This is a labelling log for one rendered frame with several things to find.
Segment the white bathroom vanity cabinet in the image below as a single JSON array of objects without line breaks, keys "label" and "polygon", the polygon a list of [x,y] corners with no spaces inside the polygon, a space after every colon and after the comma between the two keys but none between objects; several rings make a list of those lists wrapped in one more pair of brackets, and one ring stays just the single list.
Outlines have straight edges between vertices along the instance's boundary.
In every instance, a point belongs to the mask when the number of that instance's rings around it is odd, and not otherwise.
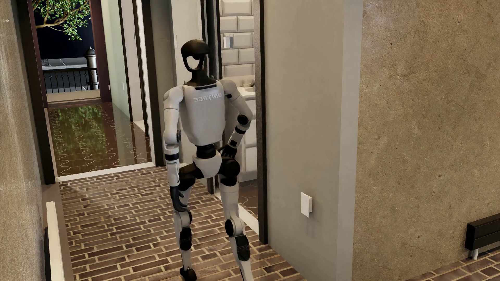
[{"label": "white bathroom vanity cabinet", "polygon": [[[241,87],[237,89],[241,96],[246,101],[252,111],[253,119],[251,126],[243,137],[241,144],[237,150],[236,160],[240,163],[241,172],[239,173],[239,182],[256,180],[258,178],[257,168],[257,128],[256,128],[256,103],[254,87]],[[238,111],[232,106],[229,101],[226,101],[226,128],[224,131],[223,143],[226,144],[230,135],[233,133],[236,126],[236,116]]]}]

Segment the white robot pelvis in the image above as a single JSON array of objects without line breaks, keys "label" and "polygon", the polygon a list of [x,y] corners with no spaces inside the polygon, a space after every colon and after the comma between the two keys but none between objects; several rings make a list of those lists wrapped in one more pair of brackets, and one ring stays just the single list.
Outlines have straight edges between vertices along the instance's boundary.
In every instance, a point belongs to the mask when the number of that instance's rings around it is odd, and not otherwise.
[{"label": "white robot pelvis", "polygon": [[192,161],[203,174],[201,178],[210,178],[219,173],[222,157],[218,152],[211,158],[199,158],[197,155],[193,155]]}]

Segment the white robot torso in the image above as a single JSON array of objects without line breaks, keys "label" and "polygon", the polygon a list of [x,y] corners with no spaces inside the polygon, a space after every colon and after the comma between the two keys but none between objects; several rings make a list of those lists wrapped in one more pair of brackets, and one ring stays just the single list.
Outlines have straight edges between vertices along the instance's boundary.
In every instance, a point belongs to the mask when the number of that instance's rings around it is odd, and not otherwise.
[{"label": "white robot torso", "polygon": [[206,86],[180,87],[183,100],[179,104],[182,128],[190,143],[197,147],[196,155],[215,155],[215,143],[222,140],[225,130],[224,91],[220,81]]}]

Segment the white black left robot leg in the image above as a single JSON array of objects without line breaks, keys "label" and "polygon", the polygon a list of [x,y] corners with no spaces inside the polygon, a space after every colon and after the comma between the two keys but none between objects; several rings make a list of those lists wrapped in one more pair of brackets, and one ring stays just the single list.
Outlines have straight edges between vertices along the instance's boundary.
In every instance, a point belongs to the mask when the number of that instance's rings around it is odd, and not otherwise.
[{"label": "white black left robot leg", "polygon": [[253,281],[251,250],[246,236],[245,223],[239,216],[239,173],[239,163],[234,158],[223,156],[217,175],[226,219],[224,226],[243,281]]}]

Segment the white black robot leg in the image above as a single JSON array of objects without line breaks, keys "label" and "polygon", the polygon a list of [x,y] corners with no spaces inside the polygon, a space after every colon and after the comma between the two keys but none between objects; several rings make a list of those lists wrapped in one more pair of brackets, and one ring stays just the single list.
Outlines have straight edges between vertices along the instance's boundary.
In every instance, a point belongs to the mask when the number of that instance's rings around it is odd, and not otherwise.
[{"label": "white black robot leg", "polygon": [[253,281],[251,250],[246,236],[245,223],[239,216],[239,173],[239,163],[234,158],[223,156],[217,175],[226,219],[224,226],[243,281]]},{"label": "white black robot leg", "polygon": [[[185,195],[191,191],[191,187],[195,184],[196,180],[201,179],[201,171],[195,166],[194,163],[185,165],[179,168],[179,185],[178,188],[184,191]],[[192,214],[188,211],[178,213],[173,210],[174,229],[176,233],[176,240],[180,249],[183,267],[180,268],[180,275],[184,281],[196,281],[197,275],[191,265],[191,222]]]}]

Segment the white black right robot leg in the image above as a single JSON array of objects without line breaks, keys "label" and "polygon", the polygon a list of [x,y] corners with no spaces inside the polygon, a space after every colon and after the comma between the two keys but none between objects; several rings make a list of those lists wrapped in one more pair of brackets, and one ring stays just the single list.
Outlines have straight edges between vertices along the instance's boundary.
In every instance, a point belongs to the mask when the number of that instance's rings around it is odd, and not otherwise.
[{"label": "white black right robot leg", "polygon": [[[196,180],[201,179],[201,171],[195,166],[194,163],[185,165],[179,168],[179,185],[178,188],[184,191],[185,195],[191,191],[191,187],[195,184]],[[196,281],[197,275],[191,265],[191,222],[192,214],[188,211],[178,213],[173,210],[174,229],[176,233],[176,240],[180,249],[183,267],[180,268],[180,275],[184,281]]]}]

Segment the black robot head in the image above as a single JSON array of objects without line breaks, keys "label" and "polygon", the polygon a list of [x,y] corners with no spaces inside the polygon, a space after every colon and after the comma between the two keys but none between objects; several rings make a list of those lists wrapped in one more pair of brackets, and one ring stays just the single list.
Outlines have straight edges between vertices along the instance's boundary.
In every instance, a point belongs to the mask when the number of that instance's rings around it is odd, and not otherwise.
[{"label": "black robot head", "polygon": [[[187,86],[200,87],[213,84],[213,80],[208,77],[204,70],[204,61],[209,54],[209,45],[202,40],[190,40],[181,47],[180,53],[183,57],[185,68],[191,73],[191,80],[185,82]],[[188,64],[188,57],[192,57],[198,61],[198,65],[194,68]]]}]

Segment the black metal balcony railing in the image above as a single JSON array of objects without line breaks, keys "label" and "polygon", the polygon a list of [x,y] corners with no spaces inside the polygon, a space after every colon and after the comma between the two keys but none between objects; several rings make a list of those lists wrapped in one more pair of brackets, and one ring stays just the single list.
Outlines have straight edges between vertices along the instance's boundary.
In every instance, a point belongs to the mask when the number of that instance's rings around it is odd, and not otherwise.
[{"label": "black metal balcony railing", "polygon": [[99,89],[96,68],[79,67],[43,70],[46,93],[64,93]]}]

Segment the white baseboard panel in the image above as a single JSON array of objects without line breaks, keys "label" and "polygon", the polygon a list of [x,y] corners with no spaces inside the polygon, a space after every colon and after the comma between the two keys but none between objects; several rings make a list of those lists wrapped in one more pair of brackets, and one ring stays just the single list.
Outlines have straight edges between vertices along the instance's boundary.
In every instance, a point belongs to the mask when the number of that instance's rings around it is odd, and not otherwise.
[{"label": "white baseboard panel", "polygon": [[55,202],[54,201],[47,202],[46,208],[47,208],[47,241],[48,241],[48,252],[49,252],[49,265],[51,269],[51,281],[66,281]]}]

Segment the green leafy tree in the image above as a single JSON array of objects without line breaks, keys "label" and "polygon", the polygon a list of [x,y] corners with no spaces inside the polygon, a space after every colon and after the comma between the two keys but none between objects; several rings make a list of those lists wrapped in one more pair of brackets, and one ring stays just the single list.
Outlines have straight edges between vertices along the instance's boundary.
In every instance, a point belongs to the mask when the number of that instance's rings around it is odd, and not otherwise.
[{"label": "green leafy tree", "polygon": [[42,17],[36,29],[50,28],[81,41],[79,28],[86,28],[91,19],[90,0],[32,0],[32,10]]}]

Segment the black baseboard heater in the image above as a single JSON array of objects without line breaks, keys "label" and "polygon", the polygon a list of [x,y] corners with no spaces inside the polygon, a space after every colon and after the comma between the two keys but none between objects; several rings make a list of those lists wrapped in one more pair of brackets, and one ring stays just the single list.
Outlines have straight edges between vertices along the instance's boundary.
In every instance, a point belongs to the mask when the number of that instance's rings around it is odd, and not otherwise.
[{"label": "black baseboard heater", "polygon": [[472,259],[478,259],[481,247],[500,241],[500,213],[469,222],[466,226],[465,248],[472,252]]}]

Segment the white wall outlet plate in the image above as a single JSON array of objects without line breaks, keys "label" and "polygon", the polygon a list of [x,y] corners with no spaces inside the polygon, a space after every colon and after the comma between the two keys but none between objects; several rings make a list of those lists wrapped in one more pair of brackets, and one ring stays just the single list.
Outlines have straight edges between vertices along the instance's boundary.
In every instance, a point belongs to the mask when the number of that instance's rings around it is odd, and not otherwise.
[{"label": "white wall outlet plate", "polygon": [[309,218],[312,211],[313,211],[312,197],[305,193],[301,193],[301,213]]}]

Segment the grey domed balcony post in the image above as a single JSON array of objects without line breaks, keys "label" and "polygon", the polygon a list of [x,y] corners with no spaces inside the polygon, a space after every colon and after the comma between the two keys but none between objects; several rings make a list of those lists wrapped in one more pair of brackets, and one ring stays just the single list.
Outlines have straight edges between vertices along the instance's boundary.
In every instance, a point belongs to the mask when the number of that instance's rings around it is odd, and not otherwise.
[{"label": "grey domed balcony post", "polygon": [[97,58],[96,51],[90,47],[84,54],[87,64],[87,73],[89,76],[89,87],[91,90],[98,90]]}]

